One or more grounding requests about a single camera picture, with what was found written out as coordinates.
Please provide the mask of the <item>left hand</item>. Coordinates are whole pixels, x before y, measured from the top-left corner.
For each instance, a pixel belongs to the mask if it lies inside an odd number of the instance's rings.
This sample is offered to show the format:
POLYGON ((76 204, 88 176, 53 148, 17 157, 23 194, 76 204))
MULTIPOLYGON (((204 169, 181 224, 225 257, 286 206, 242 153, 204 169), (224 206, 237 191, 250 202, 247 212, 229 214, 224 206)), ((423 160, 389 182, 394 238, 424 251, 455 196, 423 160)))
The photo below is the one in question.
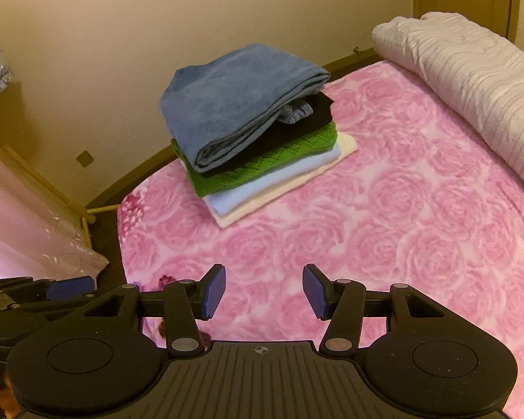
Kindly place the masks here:
POLYGON ((4 413, 7 419, 17 418, 20 414, 20 407, 12 391, 0 391, 0 411, 4 413))

